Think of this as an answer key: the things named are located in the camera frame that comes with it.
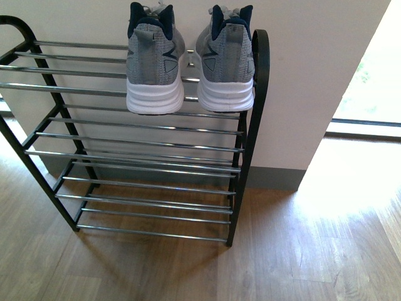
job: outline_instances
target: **white sneaker sole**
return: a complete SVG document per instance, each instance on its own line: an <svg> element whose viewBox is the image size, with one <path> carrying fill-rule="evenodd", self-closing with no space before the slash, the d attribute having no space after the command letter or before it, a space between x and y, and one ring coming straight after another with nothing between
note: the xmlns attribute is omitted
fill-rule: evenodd
<svg viewBox="0 0 401 301"><path fill-rule="evenodd" d="M134 85L127 79L127 108L144 115L163 115L178 111L184 101L181 69L185 66L181 55L177 78L171 85Z"/></svg>
<svg viewBox="0 0 401 301"><path fill-rule="evenodd" d="M195 51L195 65L200 71L198 101L212 112L241 112L253 107L253 78L246 83L214 83L203 74L202 59Z"/></svg>

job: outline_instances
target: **metal shoe rack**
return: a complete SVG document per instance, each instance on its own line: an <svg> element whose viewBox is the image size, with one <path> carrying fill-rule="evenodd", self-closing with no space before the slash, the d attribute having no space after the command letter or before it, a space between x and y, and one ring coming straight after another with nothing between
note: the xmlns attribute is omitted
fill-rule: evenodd
<svg viewBox="0 0 401 301"><path fill-rule="evenodd" d="M28 135L26 140L22 143L14 135L13 131L8 127L4 119L0 118L0 130L13 147L19 158L24 162L30 173L37 180L43 191L50 198L51 202L56 206L57 210L64 217L66 222L71 226L73 231L80 229L89 230L105 230L122 233L133 233L141 235L159 235L177 238L193 238L198 240L212 240L222 241L227 246L232 245L234 238L239 212L244 196L246 187L247 176L251 166L251 160L254 152L254 146L258 136L259 124L262 117L264 102L268 89L269 81L269 40L268 34L265 30L257 29L253 34L253 54L255 61L255 77L254 77L254 107L252 110L249 126L247 124L247 112L239 112L236 114L217 114L212 112L185 112L184 109L175 114L169 115L176 117L177 124L174 125L142 125L136 124L136 118L141 118L136 114L128 112L124 108L101 107L99 105L77 105L65 101L68 97L66 95L96 95L100 98L114 97L125 103L124 91L110 91L110 90L95 90L89 88L71 88L57 86L53 75L63 75L66 77L91 77L91 78L120 78L125 79L123 73L105 73L94 71L78 71L78 70L60 70L50 68L48 60L63 60L63 61L85 61L95 62L102 64L125 64L124 59L113 58L98 58L87 56L74 56L74 55L52 55L44 54L41 51L41 46L52 46L63 49L70 48L91 48L96 50L127 50L126 46L114 45L95 45L95 44L82 44L82 43L59 43L52 41L38 41L35 38L32 30L22 20L13 16L0 16L0 24L8 24L17 28L24 37L24 41L0 56L0 76L9 72L22 72L22 73L39 73L37 76L42 76L45 85L31 85L26 83L4 83L0 77L1 89L20 89L31 90L36 92L47 92L51 94L54 100L54 107L48 112L47 116L36 126L36 128ZM33 66L13 66L10 65L20 57L33 58L37 67ZM186 85L196 85L199 81L195 77L183 77L183 82ZM187 102L196 102L196 97L185 97ZM84 120L71 117L72 110L86 110L87 112L103 112L104 114L127 114L132 116L133 122L121 123L119 119L113 122L104 120ZM208 124L210 120L218 120L219 122L233 122L236 125L234 130L222 129L207 129L202 127L188 127L180 123L183 119L202 120L202 124ZM60 134L48 132L50 124L64 123L68 134ZM175 135L162 136L170 137L172 141L147 141L136 140L135 137L91 137L80 133L79 129L82 125L91 125L96 127L124 127L136 130L143 130L152 133L153 130L161 130L164 132L174 132ZM180 133L189 132L193 137L197 133L202 135L210 135L209 141L219 142L220 135L230 135L233 137L234 147L222 147L218 145L196 145L177 143L174 137ZM34 147L35 142L39 139L48 139L48 143L54 143L55 140L68 140L74 144L75 152L67 151L41 151ZM105 146L98 149L90 149L88 144L96 142L98 145L104 144ZM121 151L118 145L132 145L134 147L140 145L144 147L142 152L126 152ZM189 151L188 155L181 154L174 155L168 154L165 150L177 149L180 151ZM213 156L215 153L231 154L228 159L216 159L219 156ZM40 157L55 157L60 158L60 162L68 162L58 177L55 184L51 185L46 178L39 171L37 165L31 156ZM87 176L72 176L72 172L76 168L82 168ZM178 174L185 178L186 182L193 178L196 182L202 177L205 178L222 178L226 180L226 187L210 186L199 187L196 185L188 184L160 184L159 182L151 183L148 181L141 181L131 179L129 181L115 179L114 177L99 176L98 172L101 169L107 170L131 170L137 171L142 174L149 172L157 172L159 174ZM88 185L86 193L82 195L64 194L61 193L61 188L67 182L81 182ZM159 194L170 193L174 196L179 196L180 193L187 193L194 196L193 200L183 200L178 198L174 199L147 199L143 195L135 195L132 197L125 196L111 196L104 194L102 187L122 187L125 189L149 189L160 191ZM218 203L212 201L208 203L208 199L216 200L219 198ZM67 210L65 202L77 202L78 212L71 213ZM106 204L108 209L97 208L96 205ZM143 212L140 209L146 208L147 211ZM157 213L149 212L149 210L159 210ZM208 214L208 218L200 218L197 214ZM135 219L141 223L146 223L148 220L163 220L173 221L174 227L162 228L169 231L153 231L143 230L141 226L135 229L125 228L119 224L117 226L102 225L105 216L119 217L121 219ZM196 224L195 228L201 229L204 227L217 226L219 230L213 232L216 237L209 237L204 235L188 235L185 230L188 228L188 223Z"/></svg>

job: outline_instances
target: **wooden floor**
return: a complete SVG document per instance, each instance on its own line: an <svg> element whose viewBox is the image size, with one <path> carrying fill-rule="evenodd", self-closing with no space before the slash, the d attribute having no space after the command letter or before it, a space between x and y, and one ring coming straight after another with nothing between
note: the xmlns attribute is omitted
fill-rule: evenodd
<svg viewBox="0 0 401 301"><path fill-rule="evenodd" d="M234 246L74 233L0 136L0 300L401 300L401 145L324 139Z"/></svg>

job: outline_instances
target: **gray sneaker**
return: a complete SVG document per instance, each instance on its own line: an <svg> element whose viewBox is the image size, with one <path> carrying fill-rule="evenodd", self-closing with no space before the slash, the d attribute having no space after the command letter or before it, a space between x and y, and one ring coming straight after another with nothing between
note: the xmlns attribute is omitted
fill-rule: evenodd
<svg viewBox="0 0 401 301"><path fill-rule="evenodd" d="M251 5L229 11L215 5L210 25L198 37L199 103L214 112L240 112L253 106L255 71L249 23Z"/></svg>
<svg viewBox="0 0 401 301"><path fill-rule="evenodd" d="M178 111L184 101L180 69L185 44L174 24L172 5L148 8L131 3L128 26L127 107L138 114Z"/></svg>

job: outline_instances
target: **shoelace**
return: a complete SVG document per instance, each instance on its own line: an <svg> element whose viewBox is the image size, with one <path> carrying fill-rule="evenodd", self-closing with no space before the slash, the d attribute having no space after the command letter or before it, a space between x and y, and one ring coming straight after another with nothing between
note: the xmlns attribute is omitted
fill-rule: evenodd
<svg viewBox="0 0 401 301"><path fill-rule="evenodd" d="M158 6L154 6L152 8L150 8L149 6L143 6L145 13L148 15L159 15L165 8L167 7L167 5L163 4L163 0L159 1L159 5Z"/></svg>
<svg viewBox="0 0 401 301"><path fill-rule="evenodd" d="M233 9L230 11L227 6L220 6L221 11L224 15L224 20L230 19L232 17L239 17L239 8ZM209 14L213 14L213 8L209 8Z"/></svg>

